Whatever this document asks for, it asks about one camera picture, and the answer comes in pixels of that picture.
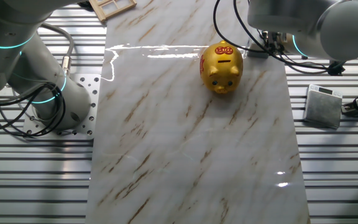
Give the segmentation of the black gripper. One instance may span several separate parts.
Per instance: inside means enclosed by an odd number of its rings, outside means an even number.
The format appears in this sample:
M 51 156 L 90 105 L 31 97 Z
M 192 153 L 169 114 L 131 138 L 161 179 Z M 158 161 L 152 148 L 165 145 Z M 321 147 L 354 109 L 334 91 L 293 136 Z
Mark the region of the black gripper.
M 287 41 L 287 34 L 281 32 L 269 32 L 267 30 L 262 31 L 262 37 L 265 42 L 265 47 L 272 53 L 272 55 L 278 57 L 278 54 L 286 53 L 285 48 Z M 265 57 L 269 57 L 269 52 L 264 52 Z

